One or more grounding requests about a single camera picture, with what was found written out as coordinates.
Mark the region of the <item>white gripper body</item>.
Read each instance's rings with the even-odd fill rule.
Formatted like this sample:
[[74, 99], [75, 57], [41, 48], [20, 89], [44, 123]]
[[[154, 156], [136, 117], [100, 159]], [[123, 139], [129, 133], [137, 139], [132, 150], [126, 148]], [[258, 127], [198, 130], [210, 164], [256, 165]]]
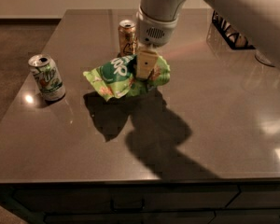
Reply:
[[136, 18], [139, 42], [147, 46], [162, 47], [169, 42], [176, 28], [178, 10], [161, 6], [148, 14], [139, 7]]

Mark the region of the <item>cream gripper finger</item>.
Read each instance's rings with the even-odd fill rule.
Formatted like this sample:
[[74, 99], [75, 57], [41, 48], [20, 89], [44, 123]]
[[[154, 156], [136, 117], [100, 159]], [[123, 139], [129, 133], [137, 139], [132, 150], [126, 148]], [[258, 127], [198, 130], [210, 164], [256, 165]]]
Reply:
[[136, 77], [148, 79], [157, 63], [158, 57], [159, 55], [155, 50], [141, 47], [136, 53]]

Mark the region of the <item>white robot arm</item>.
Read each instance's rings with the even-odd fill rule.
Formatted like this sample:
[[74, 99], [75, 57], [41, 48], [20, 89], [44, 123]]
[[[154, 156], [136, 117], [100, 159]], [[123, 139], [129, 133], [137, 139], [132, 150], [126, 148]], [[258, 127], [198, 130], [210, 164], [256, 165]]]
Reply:
[[[167, 44], [186, 0], [141, 0], [137, 36], [145, 45]], [[280, 70], [280, 0], [204, 0]]]

